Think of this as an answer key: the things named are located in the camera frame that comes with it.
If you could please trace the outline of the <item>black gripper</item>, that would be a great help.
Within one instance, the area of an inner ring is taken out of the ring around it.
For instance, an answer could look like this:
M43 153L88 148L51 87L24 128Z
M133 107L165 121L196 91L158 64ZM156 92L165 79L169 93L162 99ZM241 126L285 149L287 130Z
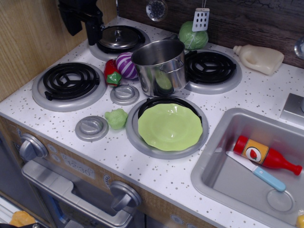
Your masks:
M97 7L96 0L59 0L58 8L68 32L74 36L82 30L84 22L88 44L95 45L102 39L103 13Z

